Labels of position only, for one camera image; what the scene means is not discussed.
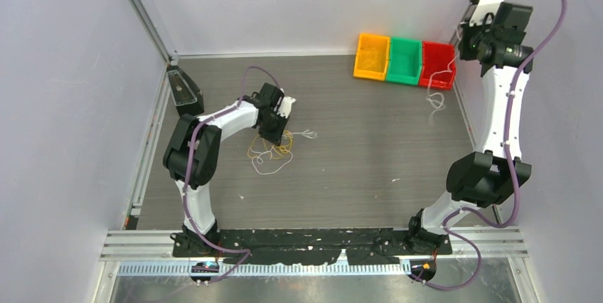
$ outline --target wall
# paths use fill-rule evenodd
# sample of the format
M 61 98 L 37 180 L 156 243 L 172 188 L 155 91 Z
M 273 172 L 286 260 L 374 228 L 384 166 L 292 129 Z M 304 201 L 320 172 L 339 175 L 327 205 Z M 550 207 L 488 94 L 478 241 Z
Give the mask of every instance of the wall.
M 153 0 L 180 55 L 355 53 L 360 32 L 448 41 L 466 0 Z
M 560 1 L 508 1 L 534 6 L 525 44 L 535 47 L 553 27 Z M 521 149 L 533 174 L 522 186 L 518 224 L 544 302 L 600 302 L 603 7 L 601 0 L 568 1 L 565 23 L 536 57 L 523 99 Z M 478 129 L 479 65 L 461 64 L 457 81 Z
M 0 302 L 85 302 L 162 59 L 127 0 L 0 4 Z

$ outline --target yellow string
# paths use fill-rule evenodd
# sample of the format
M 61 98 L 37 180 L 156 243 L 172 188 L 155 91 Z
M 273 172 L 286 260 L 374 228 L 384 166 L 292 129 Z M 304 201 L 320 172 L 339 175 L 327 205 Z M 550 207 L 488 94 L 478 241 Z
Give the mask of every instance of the yellow string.
M 255 145 L 255 142 L 257 141 L 258 137 L 259 135 L 256 134 L 255 138 L 251 142 L 251 145 L 249 146 L 249 148 L 247 148 L 247 157 L 249 157 L 250 159 L 256 159 L 257 157 L 259 157 L 258 155 L 250 154 L 251 152 L 257 152 L 253 150 L 253 146 Z M 264 152 L 270 155 L 270 159 L 282 159 L 285 155 L 291 153 L 291 148 L 293 147 L 293 134 L 289 130 L 284 130 L 283 137 L 287 138 L 289 140 L 289 143 L 281 145 L 279 147 L 275 147 L 274 145 L 272 145 L 270 148 L 268 148 L 268 146 L 266 145 L 266 141 L 262 139 L 262 143 L 264 144 Z

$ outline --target robotic arm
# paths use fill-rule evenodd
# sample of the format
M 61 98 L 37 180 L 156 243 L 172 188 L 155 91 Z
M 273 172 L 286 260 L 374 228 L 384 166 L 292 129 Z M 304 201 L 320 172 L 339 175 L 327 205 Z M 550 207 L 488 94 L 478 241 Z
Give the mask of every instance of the robotic arm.
M 442 224 L 451 213 L 460 208 L 479 210 L 500 204 L 513 193 L 505 143 L 511 150 L 519 185 L 531 174 L 531 165 L 521 161 L 518 131 L 523 90 L 530 77 L 532 62 L 520 74 L 515 92 L 511 92 L 511 81 L 517 67 L 533 51 L 521 45 L 532 7 L 503 0 L 471 0 L 471 3 L 472 10 L 461 25 L 463 36 L 458 48 L 462 60 L 478 60 L 482 66 L 483 127 L 474 152 L 451 165 L 444 194 L 410 219 L 407 243 L 418 253 L 442 246 L 447 236 Z M 509 95 L 515 97 L 509 140 L 504 141 Z M 447 227 L 452 227 L 468 213 L 461 211 L 448 221 Z
M 212 230 L 217 230 L 217 224 L 211 210 L 209 181 L 218 163 L 220 143 L 242 129 L 257 127 L 261 138 L 280 145 L 294 102 L 295 99 L 285 96 L 281 89 L 265 83 L 260 92 L 253 93 L 251 97 L 244 96 L 242 100 L 211 115 L 183 115 L 176 124 L 163 163 L 170 171 L 171 178 L 176 181 L 181 195 L 184 195 L 184 177 L 192 132 L 198 124 L 205 122 L 194 146 L 189 184 L 191 189 L 186 200 L 192 219 L 208 239 L 217 242 L 217 233 L 212 233 Z M 185 219 L 184 227 L 193 231 L 188 219 Z

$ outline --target yellow bin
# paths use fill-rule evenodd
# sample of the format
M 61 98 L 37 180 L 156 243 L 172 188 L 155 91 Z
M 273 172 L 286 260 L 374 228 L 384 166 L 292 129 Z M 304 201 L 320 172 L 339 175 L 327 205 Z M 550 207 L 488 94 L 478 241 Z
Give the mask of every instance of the yellow bin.
M 354 77 L 384 81 L 389 61 L 389 37 L 360 34 L 354 64 Z

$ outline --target red bin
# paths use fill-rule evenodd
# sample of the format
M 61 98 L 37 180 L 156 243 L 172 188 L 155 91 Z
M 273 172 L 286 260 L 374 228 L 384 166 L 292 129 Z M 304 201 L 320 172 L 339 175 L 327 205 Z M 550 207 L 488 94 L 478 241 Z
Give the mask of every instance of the red bin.
M 450 90 L 452 88 L 454 76 L 457 74 L 453 45 L 423 41 L 423 70 L 418 85 L 427 87 L 429 78 L 433 73 L 438 74 L 432 78 L 432 88 L 440 90 Z

